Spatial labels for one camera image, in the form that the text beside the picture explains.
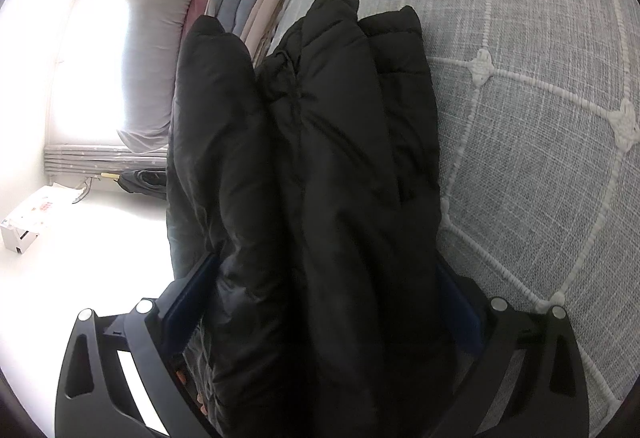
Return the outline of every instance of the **bright window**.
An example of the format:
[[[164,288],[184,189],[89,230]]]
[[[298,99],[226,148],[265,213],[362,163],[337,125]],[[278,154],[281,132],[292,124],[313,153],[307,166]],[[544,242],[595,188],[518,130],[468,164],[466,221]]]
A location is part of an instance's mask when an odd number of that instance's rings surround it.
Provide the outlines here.
[[[124,0],[75,0],[54,72],[50,144],[121,145]]]

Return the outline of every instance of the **silver screw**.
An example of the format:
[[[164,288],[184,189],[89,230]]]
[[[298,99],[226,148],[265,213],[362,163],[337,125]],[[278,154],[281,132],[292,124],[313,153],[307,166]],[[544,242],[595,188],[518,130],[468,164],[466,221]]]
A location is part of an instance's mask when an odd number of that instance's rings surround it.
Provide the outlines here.
[[[566,311],[561,306],[554,306],[551,309],[551,313],[556,319],[564,319],[566,317]]]
[[[138,313],[149,313],[153,307],[154,304],[149,299],[143,299],[136,305],[136,311]]]
[[[91,308],[85,308],[78,314],[78,319],[81,321],[87,321],[91,317],[92,313],[93,311],[91,310]]]
[[[507,301],[505,301],[502,297],[494,297],[491,299],[491,308],[493,308],[497,312],[504,312],[507,309]]]

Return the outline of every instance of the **white box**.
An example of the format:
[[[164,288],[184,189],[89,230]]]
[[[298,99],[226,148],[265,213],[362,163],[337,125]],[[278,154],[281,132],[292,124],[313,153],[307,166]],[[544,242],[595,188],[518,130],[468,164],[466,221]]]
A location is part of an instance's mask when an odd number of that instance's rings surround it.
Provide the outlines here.
[[[70,205],[81,193],[58,184],[38,189],[0,222],[4,246],[22,254],[47,227],[52,211]]]

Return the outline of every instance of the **black puffer jacket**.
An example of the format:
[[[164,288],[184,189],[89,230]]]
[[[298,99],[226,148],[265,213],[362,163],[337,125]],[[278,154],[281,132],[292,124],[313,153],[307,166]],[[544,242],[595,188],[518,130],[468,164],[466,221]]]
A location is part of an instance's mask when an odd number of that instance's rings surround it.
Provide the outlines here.
[[[168,228],[177,275],[225,260],[186,354],[225,438],[418,437],[447,400],[420,22],[357,9],[317,0],[257,82],[212,18],[180,56]]]

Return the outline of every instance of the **cushion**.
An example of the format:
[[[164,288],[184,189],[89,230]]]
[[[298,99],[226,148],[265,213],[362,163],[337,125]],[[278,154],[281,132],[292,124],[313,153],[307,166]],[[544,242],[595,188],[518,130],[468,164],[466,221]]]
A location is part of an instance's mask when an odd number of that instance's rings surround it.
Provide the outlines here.
[[[313,1],[291,0],[272,47]],[[406,4],[438,100],[439,250],[489,296],[566,307],[596,434],[640,372],[640,6],[361,0],[360,15]]]
[[[124,125],[118,134],[133,152],[148,152],[168,141],[182,25],[191,0],[126,1]]]

